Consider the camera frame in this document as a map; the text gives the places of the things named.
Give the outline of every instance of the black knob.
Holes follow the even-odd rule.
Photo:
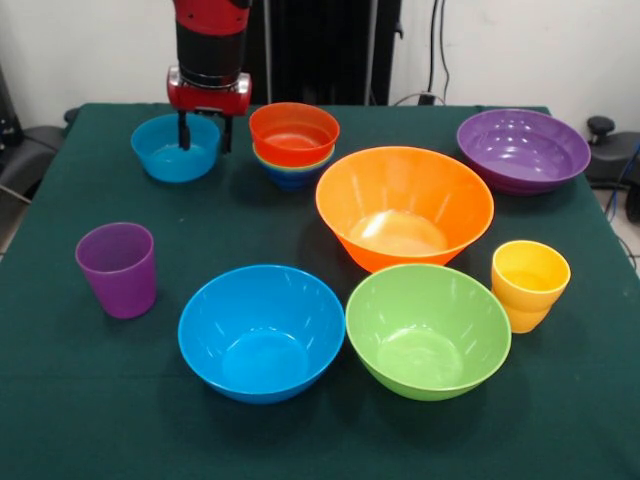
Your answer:
[[[608,117],[596,116],[587,120],[587,127],[596,137],[604,137],[615,130],[616,124]]]

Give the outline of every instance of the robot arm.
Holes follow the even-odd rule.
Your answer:
[[[251,78],[241,73],[251,0],[174,0],[179,66],[167,75],[171,105],[179,113],[179,140],[190,147],[186,112],[225,119],[223,148],[231,147],[232,119],[244,115]]]

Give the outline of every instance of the white wall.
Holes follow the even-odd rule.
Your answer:
[[[391,101],[426,89],[432,5],[403,0]],[[640,0],[448,0],[448,103],[547,105],[581,131],[597,113],[638,130],[639,32]]]
[[[166,101],[170,0],[0,0],[0,64],[25,126],[85,102]]]
[[[404,0],[391,100],[427,84],[430,12]],[[450,103],[640,128],[640,0],[448,0],[445,21]],[[174,35],[170,0],[0,0],[0,63],[26,126],[88,101],[166,101]]]

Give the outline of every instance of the plastic bowl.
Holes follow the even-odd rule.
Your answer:
[[[279,167],[261,158],[258,152],[256,152],[255,145],[253,146],[253,153],[260,162],[260,165],[262,165],[262,168],[267,172],[267,176],[273,183],[280,187],[280,189],[286,192],[301,190],[315,183],[318,178],[320,178],[320,175],[322,175],[322,172],[331,164],[333,152],[334,149],[331,150],[327,158],[308,167]]]
[[[493,198],[462,163],[412,147],[378,147],[338,160],[316,190],[320,216],[351,257],[374,272],[445,264],[491,224]]]
[[[326,158],[340,135],[328,112],[303,103],[272,103],[249,119],[256,152],[282,167],[305,167]]]
[[[338,298],[301,270],[254,265],[227,272],[191,298],[178,342],[191,369],[218,392],[275,403],[309,387],[340,350]]]
[[[144,122],[131,136],[131,147],[146,172],[161,182],[182,183],[206,174],[216,162],[220,130],[212,120],[187,115],[191,148],[178,145],[178,114]]]
[[[458,145],[470,166],[496,191],[536,195],[582,173],[589,145],[570,126],[530,110],[499,109],[467,119]]]
[[[507,314],[491,292],[436,265],[399,265],[366,278],[347,304],[347,334],[380,383],[414,400],[468,392],[511,347]]]

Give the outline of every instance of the cup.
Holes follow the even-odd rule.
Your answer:
[[[151,232],[135,223],[110,223],[87,233],[76,261],[102,308],[115,318],[147,312],[156,299]]]
[[[570,278],[569,263],[542,243],[515,240],[493,254],[491,290],[509,315],[514,333],[530,332],[542,322]]]

